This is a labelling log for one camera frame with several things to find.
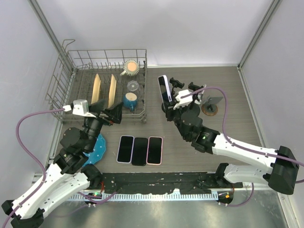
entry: blue mug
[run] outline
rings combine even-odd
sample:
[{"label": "blue mug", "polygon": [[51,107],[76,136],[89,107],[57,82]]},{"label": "blue mug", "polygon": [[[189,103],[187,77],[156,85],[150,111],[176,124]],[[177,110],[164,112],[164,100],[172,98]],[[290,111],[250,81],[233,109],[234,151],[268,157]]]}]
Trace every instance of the blue mug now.
[{"label": "blue mug", "polygon": [[123,105],[133,112],[137,106],[137,96],[134,93],[127,93],[123,97]]}]

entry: white cable track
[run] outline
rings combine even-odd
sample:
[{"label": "white cable track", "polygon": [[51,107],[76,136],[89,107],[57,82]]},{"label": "white cable track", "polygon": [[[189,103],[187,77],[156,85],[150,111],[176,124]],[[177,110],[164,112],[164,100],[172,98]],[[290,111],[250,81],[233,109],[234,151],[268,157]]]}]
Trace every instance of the white cable track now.
[{"label": "white cable track", "polygon": [[[110,194],[103,193],[102,199],[94,199],[96,201],[104,200]],[[152,194],[116,194],[109,201],[189,201],[189,200],[218,200],[218,192],[212,191],[211,194],[180,194],[180,191],[174,191],[172,194],[152,195]],[[75,194],[67,201],[87,201],[82,195]]]}]

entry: metal wire rack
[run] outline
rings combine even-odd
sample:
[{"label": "metal wire rack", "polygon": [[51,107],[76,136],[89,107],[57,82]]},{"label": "metal wire rack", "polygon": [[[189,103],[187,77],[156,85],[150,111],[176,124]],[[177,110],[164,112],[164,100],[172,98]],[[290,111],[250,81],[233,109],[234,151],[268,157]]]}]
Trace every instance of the metal wire rack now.
[{"label": "metal wire rack", "polygon": [[[111,76],[114,75],[117,84],[114,103],[122,101],[128,93],[129,81],[137,81],[140,93],[138,104],[134,111],[123,109],[123,121],[146,122],[146,92],[147,50],[146,49],[108,49],[108,50],[69,50],[68,45],[75,40],[64,40],[62,48],[66,56],[58,56],[51,81],[49,83],[46,100],[52,109],[62,108],[77,99],[85,99],[89,103],[92,99],[93,84],[96,74],[101,79],[99,99],[108,101]],[[140,71],[136,76],[120,76],[123,64],[128,59],[135,59],[139,63]],[[82,117],[56,113],[54,116],[61,121],[81,121]]]}]

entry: blue plate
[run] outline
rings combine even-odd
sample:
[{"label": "blue plate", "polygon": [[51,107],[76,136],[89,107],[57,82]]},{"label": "blue plate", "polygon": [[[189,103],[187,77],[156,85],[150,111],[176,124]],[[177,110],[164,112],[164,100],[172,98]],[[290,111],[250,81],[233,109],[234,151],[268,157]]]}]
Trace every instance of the blue plate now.
[{"label": "blue plate", "polygon": [[105,147],[105,139],[101,134],[99,134],[95,147],[93,149],[92,153],[84,153],[89,159],[86,161],[86,163],[82,166],[86,166],[87,164],[94,165],[96,162],[102,159],[104,153],[105,153],[106,147]]}]

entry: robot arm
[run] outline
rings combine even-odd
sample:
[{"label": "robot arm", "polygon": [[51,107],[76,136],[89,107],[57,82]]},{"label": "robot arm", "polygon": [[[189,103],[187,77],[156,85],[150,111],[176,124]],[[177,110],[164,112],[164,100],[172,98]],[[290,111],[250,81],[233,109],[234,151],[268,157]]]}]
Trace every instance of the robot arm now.
[{"label": "robot arm", "polygon": [[78,171],[88,160],[84,152],[93,152],[102,126],[120,124],[122,120],[122,102],[109,109],[103,109],[104,104],[105,101],[101,100],[89,106],[86,100],[76,100],[64,107],[65,111],[73,110],[73,114],[85,117],[83,129],[71,127],[65,131],[60,141],[63,148],[46,170],[43,185],[26,203],[20,206],[43,181],[43,177],[18,199],[7,200],[2,204],[7,215],[19,207],[12,216],[11,224],[14,228],[38,228],[44,218],[62,202],[88,187],[96,188],[102,181],[102,175],[94,165],[86,165]]},{"label": "robot arm", "polygon": [[[197,90],[198,88],[199,86],[193,85],[193,83],[189,85],[189,89]],[[203,126],[203,120],[198,117],[198,109],[193,106],[196,98],[189,95],[190,91],[188,89],[173,92],[173,94],[172,101],[164,102],[162,109],[167,121],[174,121],[185,141],[191,142],[191,145],[199,152],[223,155],[249,164],[242,166],[220,164],[215,175],[215,181],[219,186],[223,187],[236,182],[262,183],[268,184],[269,187],[280,193],[293,194],[299,169],[298,165],[279,158],[255,154],[234,146],[227,141],[224,134]],[[295,160],[291,150],[283,146],[276,150],[229,139],[239,146],[254,151],[261,151],[268,155],[281,155]]]}]

